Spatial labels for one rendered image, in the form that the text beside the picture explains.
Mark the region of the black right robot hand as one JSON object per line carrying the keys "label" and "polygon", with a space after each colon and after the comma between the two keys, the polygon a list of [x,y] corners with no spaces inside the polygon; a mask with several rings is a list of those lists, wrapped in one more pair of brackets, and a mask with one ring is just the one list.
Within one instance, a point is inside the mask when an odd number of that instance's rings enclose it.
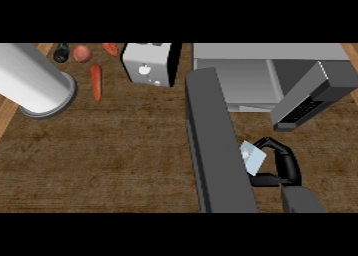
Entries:
{"label": "black right robot hand", "polygon": [[253,187],[300,186],[301,173],[294,152],[288,146],[272,137],[263,137],[254,146],[261,149],[269,147],[275,154],[276,173],[257,173],[248,175]]}

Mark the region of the pale blue milk carton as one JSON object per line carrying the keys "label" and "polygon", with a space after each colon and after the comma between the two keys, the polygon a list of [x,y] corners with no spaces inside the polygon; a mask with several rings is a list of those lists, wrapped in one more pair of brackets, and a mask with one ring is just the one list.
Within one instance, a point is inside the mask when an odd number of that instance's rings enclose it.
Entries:
{"label": "pale blue milk carton", "polygon": [[239,146],[245,170],[250,175],[256,175],[266,159],[266,153],[247,141]]}

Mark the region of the grey microwave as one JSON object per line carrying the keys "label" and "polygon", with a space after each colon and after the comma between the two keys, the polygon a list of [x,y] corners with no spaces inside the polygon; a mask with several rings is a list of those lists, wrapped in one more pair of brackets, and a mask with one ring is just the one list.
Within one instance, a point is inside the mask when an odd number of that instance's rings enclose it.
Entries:
{"label": "grey microwave", "polygon": [[276,131],[300,127],[358,88],[337,43],[195,43],[192,67],[216,70],[227,110],[267,112]]}

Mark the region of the white toaster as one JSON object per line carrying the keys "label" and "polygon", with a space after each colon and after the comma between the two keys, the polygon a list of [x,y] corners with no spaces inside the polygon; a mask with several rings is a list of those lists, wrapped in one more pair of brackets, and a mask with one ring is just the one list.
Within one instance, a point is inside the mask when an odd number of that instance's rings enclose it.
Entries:
{"label": "white toaster", "polygon": [[180,58],[180,43],[127,43],[120,61],[133,83],[171,87]]}

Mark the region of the orange carrot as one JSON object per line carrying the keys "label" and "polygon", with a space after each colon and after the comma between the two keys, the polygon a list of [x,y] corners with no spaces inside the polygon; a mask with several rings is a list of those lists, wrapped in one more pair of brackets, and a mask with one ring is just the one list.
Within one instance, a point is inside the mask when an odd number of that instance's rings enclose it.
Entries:
{"label": "orange carrot", "polygon": [[99,102],[102,98],[102,68],[98,64],[90,66],[90,79],[93,86],[93,97]]}

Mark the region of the orange red pepper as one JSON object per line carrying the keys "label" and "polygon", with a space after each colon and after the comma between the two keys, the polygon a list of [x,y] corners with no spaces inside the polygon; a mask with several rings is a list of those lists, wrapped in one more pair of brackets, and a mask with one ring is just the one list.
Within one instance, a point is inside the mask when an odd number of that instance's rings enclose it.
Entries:
{"label": "orange red pepper", "polygon": [[103,43],[102,47],[112,56],[117,55],[117,45],[114,43]]}

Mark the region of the dark green avocado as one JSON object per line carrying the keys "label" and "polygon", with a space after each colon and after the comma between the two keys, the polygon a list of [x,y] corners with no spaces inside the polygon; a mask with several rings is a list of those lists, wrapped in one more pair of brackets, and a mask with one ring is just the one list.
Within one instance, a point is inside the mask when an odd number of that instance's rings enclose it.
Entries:
{"label": "dark green avocado", "polygon": [[53,52],[53,60],[64,63],[68,60],[70,48],[67,43],[59,43]]}

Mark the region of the white cylinder with grey rim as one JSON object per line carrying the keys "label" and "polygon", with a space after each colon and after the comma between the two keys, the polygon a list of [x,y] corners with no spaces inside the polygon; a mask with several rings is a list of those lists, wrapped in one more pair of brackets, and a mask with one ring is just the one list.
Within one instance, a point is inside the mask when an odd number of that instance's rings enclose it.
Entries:
{"label": "white cylinder with grey rim", "polygon": [[0,95],[33,119],[56,116],[75,99],[75,79],[31,43],[0,43]]}

